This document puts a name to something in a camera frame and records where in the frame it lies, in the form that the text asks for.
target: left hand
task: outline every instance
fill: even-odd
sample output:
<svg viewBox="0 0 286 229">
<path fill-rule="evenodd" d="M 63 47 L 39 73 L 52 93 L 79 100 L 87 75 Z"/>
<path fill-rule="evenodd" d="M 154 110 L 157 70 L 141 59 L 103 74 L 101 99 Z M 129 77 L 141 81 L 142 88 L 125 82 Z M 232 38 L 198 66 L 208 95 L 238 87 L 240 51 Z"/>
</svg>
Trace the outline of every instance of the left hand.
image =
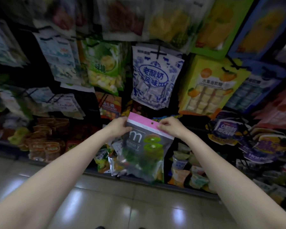
<svg viewBox="0 0 286 229">
<path fill-rule="evenodd" d="M 127 132 L 132 130 L 132 127 L 125 127 L 127 117 L 119 117 L 117 119 L 113 119 L 105 128 L 108 132 L 109 137 L 120 137 Z"/>
</svg>

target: yellow candy box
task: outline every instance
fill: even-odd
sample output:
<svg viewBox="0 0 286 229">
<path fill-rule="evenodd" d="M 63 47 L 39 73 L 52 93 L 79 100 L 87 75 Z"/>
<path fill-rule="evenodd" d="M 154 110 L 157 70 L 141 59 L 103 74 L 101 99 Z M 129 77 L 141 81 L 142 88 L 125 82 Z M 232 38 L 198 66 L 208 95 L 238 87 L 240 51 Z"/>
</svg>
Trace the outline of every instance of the yellow candy box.
<svg viewBox="0 0 286 229">
<path fill-rule="evenodd" d="M 242 65 L 239 59 L 233 61 L 237 66 Z M 180 84 L 179 114 L 207 115 L 214 119 L 249 75 L 250 71 L 235 68 L 227 58 L 217 61 L 192 57 Z"/>
</svg>

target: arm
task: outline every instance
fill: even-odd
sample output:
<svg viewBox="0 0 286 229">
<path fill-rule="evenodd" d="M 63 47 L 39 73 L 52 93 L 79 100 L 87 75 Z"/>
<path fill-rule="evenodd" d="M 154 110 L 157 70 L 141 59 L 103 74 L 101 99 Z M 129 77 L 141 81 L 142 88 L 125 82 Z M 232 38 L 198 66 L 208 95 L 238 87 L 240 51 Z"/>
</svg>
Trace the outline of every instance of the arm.
<svg viewBox="0 0 286 229">
<path fill-rule="evenodd" d="M 286 212 L 242 172 L 215 153 L 182 123 L 169 117 L 159 129 L 192 149 L 229 212 L 242 228 L 286 229 Z"/>
<path fill-rule="evenodd" d="M 72 190 L 97 151 L 110 138 L 129 132 L 127 117 L 107 127 L 63 154 L 0 202 L 0 229 L 47 228 L 61 203 Z"/>
</svg>

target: tiled floor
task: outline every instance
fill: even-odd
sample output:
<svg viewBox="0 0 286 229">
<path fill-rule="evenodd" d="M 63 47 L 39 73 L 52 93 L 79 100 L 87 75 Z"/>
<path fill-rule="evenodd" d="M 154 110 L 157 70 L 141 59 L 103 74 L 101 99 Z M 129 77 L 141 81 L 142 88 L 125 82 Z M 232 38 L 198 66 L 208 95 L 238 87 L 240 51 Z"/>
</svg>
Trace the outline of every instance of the tiled floor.
<svg viewBox="0 0 286 229">
<path fill-rule="evenodd" d="M 41 167 L 0 158 L 0 200 Z M 217 201 L 83 175 L 49 228 L 94 229 L 237 229 Z"/>
</svg>

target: right arm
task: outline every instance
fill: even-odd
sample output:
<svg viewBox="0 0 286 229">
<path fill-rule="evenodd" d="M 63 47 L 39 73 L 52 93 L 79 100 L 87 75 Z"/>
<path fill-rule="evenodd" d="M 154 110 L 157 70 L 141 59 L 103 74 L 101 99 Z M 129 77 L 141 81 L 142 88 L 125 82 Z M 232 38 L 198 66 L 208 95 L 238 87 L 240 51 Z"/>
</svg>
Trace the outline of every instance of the right arm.
<svg viewBox="0 0 286 229">
<path fill-rule="evenodd" d="M 160 123 L 160 130 L 180 138 L 192 149 L 239 226 L 286 229 L 286 212 L 246 175 L 219 156 L 179 120 L 169 117 Z"/>
</svg>

